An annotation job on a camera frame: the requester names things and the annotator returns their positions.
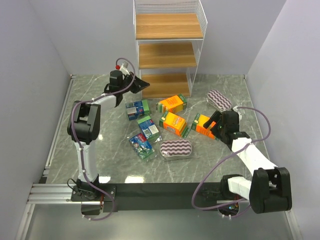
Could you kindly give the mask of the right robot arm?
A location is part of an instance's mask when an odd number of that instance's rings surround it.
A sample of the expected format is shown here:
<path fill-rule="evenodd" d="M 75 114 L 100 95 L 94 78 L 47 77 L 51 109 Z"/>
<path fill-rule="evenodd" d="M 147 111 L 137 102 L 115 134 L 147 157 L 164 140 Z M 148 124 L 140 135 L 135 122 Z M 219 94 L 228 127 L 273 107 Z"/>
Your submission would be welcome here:
<path fill-rule="evenodd" d="M 240 131 L 240 116 L 236 111 L 215 111 L 203 127 L 226 144 L 252 175 L 251 180 L 239 174 L 223 176 L 220 181 L 222 196 L 231 199 L 239 195 L 249 200 L 256 214 L 291 210 L 289 171 L 268 160 L 255 146 L 255 141 L 246 132 Z"/>

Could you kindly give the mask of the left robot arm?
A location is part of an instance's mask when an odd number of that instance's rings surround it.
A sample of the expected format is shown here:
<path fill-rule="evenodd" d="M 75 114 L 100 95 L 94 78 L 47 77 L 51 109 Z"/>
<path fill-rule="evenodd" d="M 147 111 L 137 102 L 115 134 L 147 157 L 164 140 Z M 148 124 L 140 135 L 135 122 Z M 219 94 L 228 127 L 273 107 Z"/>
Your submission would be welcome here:
<path fill-rule="evenodd" d="M 110 72 L 109 83 L 102 94 L 92 100 L 75 101 L 68 120 L 67 133 L 76 147 L 78 159 L 78 177 L 74 182 L 73 194 L 96 200 L 102 195 L 95 157 L 95 141 L 100 134 L 101 115 L 116 108 L 123 100 L 123 94 L 137 94 L 150 84 L 129 71 Z"/>

